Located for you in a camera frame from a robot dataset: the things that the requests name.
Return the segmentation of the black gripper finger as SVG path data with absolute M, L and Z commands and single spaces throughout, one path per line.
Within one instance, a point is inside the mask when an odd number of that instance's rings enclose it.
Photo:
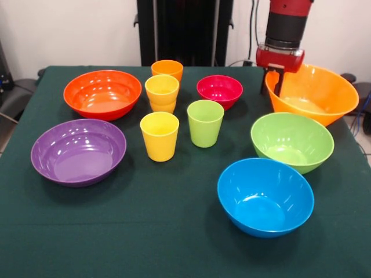
M 274 73 L 276 76 L 276 83 L 274 85 L 274 94 L 277 97 L 280 97 L 285 71 L 284 69 L 274 69 L 272 73 Z
M 268 91 L 267 91 L 267 87 L 266 87 L 266 84 L 265 84 L 265 78 L 266 78 L 268 69 L 267 68 L 263 68 L 263 70 L 264 71 L 263 71 L 263 78 L 262 78 L 262 83 L 261 83 L 260 94 L 261 95 L 267 95 L 268 94 Z

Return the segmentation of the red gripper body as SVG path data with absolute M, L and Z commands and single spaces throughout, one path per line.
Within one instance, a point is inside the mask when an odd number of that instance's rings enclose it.
M 275 49 L 259 44 L 256 51 L 256 64 L 263 68 L 276 68 L 296 73 L 303 63 L 304 56 L 303 49 Z

